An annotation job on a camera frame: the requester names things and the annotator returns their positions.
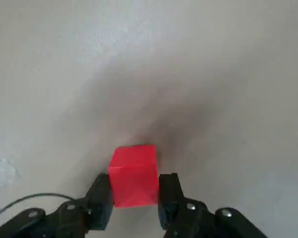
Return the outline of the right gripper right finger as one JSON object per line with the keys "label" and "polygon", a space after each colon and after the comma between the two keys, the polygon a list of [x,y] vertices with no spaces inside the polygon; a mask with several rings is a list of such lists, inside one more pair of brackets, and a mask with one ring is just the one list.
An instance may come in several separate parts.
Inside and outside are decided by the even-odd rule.
{"label": "right gripper right finger", "polygon": [[264,238],[238,210],[212,213],[202,201],[185,197],[177,173],[159,176],[158,215],[165,238]]}

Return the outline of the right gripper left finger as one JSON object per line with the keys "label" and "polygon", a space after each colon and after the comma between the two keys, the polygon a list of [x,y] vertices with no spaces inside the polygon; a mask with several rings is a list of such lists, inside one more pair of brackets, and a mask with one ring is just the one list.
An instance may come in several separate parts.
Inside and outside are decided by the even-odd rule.
{"label": "right gripper left finger", "polygon": [[106,229],[114,205],[108,174],[100,173],[82,198],[58,197],[67,201],[51,214],[29,208],[2,224],[0,238],[83,238]]}

